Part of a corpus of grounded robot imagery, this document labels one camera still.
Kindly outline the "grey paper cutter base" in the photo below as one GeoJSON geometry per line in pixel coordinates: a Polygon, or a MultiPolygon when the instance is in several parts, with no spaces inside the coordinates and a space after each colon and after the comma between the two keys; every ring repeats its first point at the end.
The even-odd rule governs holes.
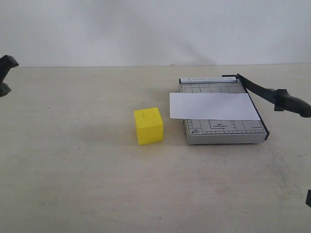
{"type": "MultiPolygon", "coordinates": [[[[181,93],[248,93],[236,75],[213,78],[180,78],[181,93]]],[[[259,144],[267,140],[268,131],[259,120],[182,120],[187,143],[201,144],[259,144]]]]}

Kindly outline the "white paper sheet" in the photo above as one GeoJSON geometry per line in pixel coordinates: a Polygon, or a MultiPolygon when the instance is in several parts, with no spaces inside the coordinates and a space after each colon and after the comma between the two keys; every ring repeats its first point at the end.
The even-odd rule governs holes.
{"type": "Polygon", "coordinates": [[[246,93],[170,93],[170,118],[259,120],[246,93]]]}

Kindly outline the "yellow foam cube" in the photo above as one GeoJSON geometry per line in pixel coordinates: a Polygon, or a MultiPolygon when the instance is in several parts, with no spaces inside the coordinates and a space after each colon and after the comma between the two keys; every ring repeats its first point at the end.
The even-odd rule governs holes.
{"type": "Polygon", "coordinates": [[[139,145],[163,141],[163,120],[157,107],[135,110],[134,119],[139,145]]]}

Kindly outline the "black cutter blade arm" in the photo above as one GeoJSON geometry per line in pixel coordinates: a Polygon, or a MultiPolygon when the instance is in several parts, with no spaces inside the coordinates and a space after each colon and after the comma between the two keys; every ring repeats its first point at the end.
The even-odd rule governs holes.
{"type": "Polygon", "coordinates": [[[304,118],[311,117],[311,105],[297,97],[291,96],[287,89],[274,90],[265,88],[255,84],[240,74],[222,75],[222,77],[235,77],[240,79],[240,82],[246,89],[274,104],[274,111],[289,111],[299,114],[304,118]]]}

